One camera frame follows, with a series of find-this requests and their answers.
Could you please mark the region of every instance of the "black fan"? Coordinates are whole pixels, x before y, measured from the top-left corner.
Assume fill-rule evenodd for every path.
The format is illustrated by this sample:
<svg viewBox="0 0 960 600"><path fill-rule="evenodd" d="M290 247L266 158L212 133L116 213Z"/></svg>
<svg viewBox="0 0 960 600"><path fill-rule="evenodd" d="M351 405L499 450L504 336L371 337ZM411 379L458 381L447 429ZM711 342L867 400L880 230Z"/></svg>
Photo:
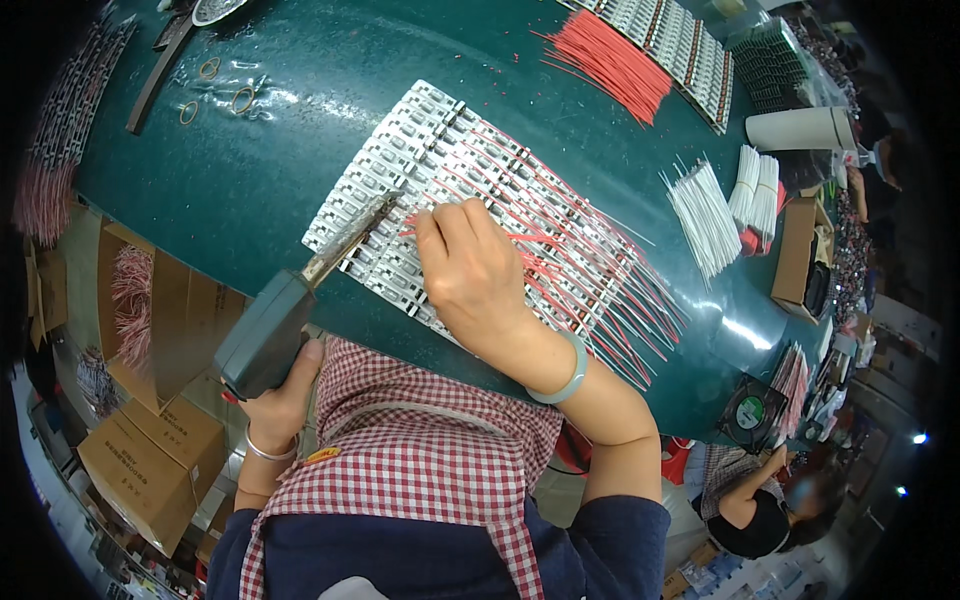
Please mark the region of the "black fan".
<svg viewBox="0 0 960 600"><path fill-rule="evenodd" d="M759 454L776 437L786 405L786 396L743 373L717 429L744 450Z"/></svg>

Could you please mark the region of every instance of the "green fan label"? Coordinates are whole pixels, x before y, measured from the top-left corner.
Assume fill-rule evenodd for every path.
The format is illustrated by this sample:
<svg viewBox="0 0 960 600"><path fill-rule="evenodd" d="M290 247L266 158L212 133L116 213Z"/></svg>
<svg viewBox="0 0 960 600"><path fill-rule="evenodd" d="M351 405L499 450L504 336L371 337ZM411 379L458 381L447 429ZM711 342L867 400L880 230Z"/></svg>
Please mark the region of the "green fan label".
<svg viewBox="0 0 960 600"><path fill-rule="evenodd" d="M753 429L763 421L763 402L756 396L747 396L736 407L736 424Z"/></svg>

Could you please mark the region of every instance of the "face mask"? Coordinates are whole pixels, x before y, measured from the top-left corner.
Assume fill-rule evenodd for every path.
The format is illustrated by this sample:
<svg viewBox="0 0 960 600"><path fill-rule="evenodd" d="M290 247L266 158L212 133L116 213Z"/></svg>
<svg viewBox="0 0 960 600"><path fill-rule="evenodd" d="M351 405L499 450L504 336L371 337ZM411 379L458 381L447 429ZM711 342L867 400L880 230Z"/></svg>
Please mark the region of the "face mask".
<svg viewBox="0 0 960 600"><path fill-rule="evenodd" d="M874 156L876 157L874 158L874 161L875 161L874 166L876 168L876 172L879 173L880 178L882 180L887 181L886 176L883 175L883 161L880 160L880 142L877 142L876 144L874 144Z"/></svg>
<svg viewBox="0 0 960 600"><path fill-rule="evenodd" d="M810 479L801 479L797 482L793 488L786 494L785 500L786 505L790 507L790 510L796 512L800 510L800 506L804 503L804 498L813 493L813 481Z"/></svg>

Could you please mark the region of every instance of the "red and white gingham apron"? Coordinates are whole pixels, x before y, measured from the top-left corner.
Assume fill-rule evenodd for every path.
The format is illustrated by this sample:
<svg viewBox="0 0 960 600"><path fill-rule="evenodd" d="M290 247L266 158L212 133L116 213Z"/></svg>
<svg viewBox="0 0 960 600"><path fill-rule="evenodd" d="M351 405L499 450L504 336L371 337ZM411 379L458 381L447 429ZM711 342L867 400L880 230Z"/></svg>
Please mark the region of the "red and white gingham apron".
<svg viewBox="0 0 960 600"><path fill-rule="evenodd" d="M241 598L265 595L261 530L273 515L391 516L485 527L519 596L543 597L523 503L553 453L559 411L335 337L327 339L317 385L318 447L336 447L339 454L295 467L253 522Z"/></svg>

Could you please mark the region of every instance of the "green work surface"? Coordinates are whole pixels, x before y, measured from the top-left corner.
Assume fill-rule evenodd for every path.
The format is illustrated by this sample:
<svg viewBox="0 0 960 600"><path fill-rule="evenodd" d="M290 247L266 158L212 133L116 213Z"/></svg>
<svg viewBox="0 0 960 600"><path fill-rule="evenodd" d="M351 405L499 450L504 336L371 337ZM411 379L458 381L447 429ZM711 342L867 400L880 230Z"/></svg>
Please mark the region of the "green work surface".
<svg viewBox="0 0 960 600"><path fill-rule="evenodd" d="M769 381L787 341L815 351L818 329L769 299L779 245L770 256L739 258L708 294L664 195L659 173L676 175L675 155L690 165L707 153L724 190L732 189L751 110L742 86L726 135L716 135L676 91L664 98L656 126L644 130L596 88L540 62L542 40L528 30L560 29L568 11L554 2L253 0L197 31L134 136L124 125L159 57L151 46L165 17L155 4L118 2L116 18L136 11L138 28L97 112L77 189L209 276L255 295L278 269L305 264L310 251L300 239L327 192L401 95L423 79L465 100L656 244L641 246L692 316L676 350L666 352L669 363L640 350L658 373L646 397L662 432L712 439L741 370ZM205 81L198 71L213 57L220 70ZM234 92L264 76L253 106L234 114ZM190 101L200 108L184 126L180 108ZM312 321L324 329L523 395L347 276L334 273L318 296Z"/></svg>

